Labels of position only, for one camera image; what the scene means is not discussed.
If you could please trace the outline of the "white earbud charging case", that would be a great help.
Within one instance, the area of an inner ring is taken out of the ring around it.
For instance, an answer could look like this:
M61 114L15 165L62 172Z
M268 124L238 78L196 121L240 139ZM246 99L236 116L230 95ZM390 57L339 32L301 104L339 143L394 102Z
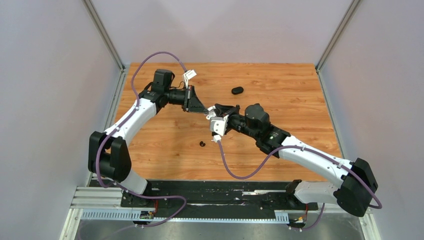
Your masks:
M206 119L211 121L215 120L218 117L218 110L216 106L211 106L207 109Z

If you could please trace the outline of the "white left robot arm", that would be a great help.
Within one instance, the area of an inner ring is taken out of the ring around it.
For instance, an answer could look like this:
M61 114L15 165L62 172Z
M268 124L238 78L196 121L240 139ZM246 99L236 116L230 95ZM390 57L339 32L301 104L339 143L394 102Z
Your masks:
M94 131L89 137L88 170L98 177L107 178L128 192L140 206L149 206L153 193L148 189L149 181L132 169L129 145L144 124L167 104L179 105L185 112L207 113L207 108L196 95L188 81L196 76L194 70L183 75L183 88L172 86L175 74L166 69L157 69L153 81L136 94L131 108L112 126L103 132Z

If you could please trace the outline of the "white earbud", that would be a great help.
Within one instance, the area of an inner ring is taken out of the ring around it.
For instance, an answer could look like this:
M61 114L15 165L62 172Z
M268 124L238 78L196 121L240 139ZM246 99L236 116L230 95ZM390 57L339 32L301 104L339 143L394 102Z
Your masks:
M220 142L220 141L221 141L221 139L222 139L222 137L221 137L219 134L214 135L214 136L212 137L212 140L213 140L215 143Z

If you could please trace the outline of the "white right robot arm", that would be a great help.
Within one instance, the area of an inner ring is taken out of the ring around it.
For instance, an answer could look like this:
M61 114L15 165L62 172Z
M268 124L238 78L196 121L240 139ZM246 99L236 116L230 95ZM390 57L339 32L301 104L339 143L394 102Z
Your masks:
M285 195L290 208L298 209L309 203L334 204L356 217L363 217L369 208L382 209L383 204L376 196L378 183L366 160L336 157L306 144L273 125L260 104L249 105L244 114L240 114L238 105L215 104L207 109L206 118L224 167L233 178L242 179L229 169L222 145L222 137L231 130L253 138L259 150L267 155L257 169L243 179L253 177L270 157L294 162L325 178L324 182L292 181Z

